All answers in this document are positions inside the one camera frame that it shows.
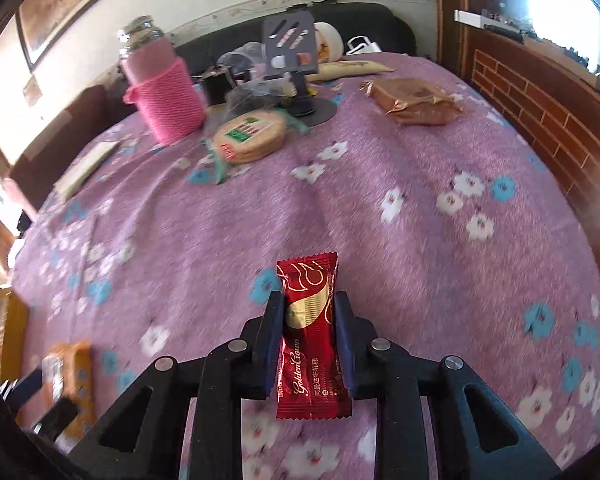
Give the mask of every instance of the black phone holder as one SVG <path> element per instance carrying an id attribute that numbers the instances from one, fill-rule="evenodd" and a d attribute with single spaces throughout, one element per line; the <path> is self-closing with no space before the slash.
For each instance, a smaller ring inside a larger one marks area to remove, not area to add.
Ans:
<path id="1" fill-rule="evenodd" d="M 241 480 L 241 399 L 264 400 L 276 380 L 284 299 L 272 292 L 263 316 L 206 357 L 156 359 L 69 455 L 53 432 L 23 433 L 0 397 L 0 465 L 8 480 L 175 480 L 190 400 L 197 397 L 189 480 Z M 355 399 L 377 399 L 375 480 L 427 480 L 421 398 L 429 401 L 441 480 L 600 480 L 600 444 L 565 471 L 458 356 L 415 357 L 334 297 L 336 346 Z"/>
<path id="2" fill-rule="evenodd" d="M 288 99 L 286 110 L 306 126 L 317 126 L 338 111 L 336 103 L 312 97 L 304 76 L 318 73 L 314 17 L 308 10 L 268 16 L 262 28 L 267 60 L 266 80 L 282 78 L 286 72 L 297 94 Z"/>

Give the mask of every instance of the orange snack box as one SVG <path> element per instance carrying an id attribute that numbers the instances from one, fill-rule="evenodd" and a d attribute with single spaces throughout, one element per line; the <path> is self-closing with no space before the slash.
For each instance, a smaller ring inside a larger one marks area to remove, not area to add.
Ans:
<path id="1" fill-rule="evenodd" d="M 61 396 L 78 405 L 79 414 L 64 430 L 72 440 L 80 440 L 95 422 L 91 380 L 91 343 L 53 345 L 42 361 L 43 391 L 49 407 Z"/>

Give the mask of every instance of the black headboard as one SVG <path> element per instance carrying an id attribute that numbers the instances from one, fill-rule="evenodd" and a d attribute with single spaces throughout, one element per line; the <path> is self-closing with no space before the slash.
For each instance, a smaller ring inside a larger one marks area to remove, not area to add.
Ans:
<path id="1" fill-rule="evenodd" d="M 316 22 L 331 23 L 345 43 L 354 36 L 368 36 L 384 52 L 416 55 L 413 31 L 385 6 L 363 3 L 321 3 L 308 7 Z M 204 72 L 222 54 L 249 41 L 262 41 L 264 17 L 216 30 L 176 48 L 191 75 Z"/>

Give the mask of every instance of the red brick pattern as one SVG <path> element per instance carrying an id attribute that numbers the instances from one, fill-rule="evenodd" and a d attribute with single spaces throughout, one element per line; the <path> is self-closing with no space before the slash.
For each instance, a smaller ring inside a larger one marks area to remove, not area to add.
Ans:
<path id="1" fill-rule="evenodd" d="M 554 174 L 600 270 L 600 140 L 549 94 L 480 50 L 474 52 L 472 84 Z"/>

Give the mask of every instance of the pink floral bedspread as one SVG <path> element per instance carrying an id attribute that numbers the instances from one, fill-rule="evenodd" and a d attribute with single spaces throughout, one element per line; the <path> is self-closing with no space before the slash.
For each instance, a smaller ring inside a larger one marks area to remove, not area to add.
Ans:
<path id="1" fill-rule="evenodd" d="M 280 286 L 276 260 L 337 251 L 336 288 L 379 335 L 462 356 L 568 465 L 600 439 L 600 277 L 584 233 L 534 152 L 458 78 L 364 57 L 396 68 L 372 77 L 436 84 L 462 116 L 400 126 L 358 90 L 365 78 L 324 84 L 332 120 L 220 186 L 200 134 L 162 147 L 137 114 L 104 132 L 123 141 L 115 156 L 68 203 L 49 198 L 17 258 L 25 362 L 92 341 L 102 414 L 159 355 L 237 336 Z M 34 399 L 27 420 L 41 410 Z M 243 412 L 246 480 L 372 478 L 372 402 L 343 420 L 276 420 L 275 399 Z"/>

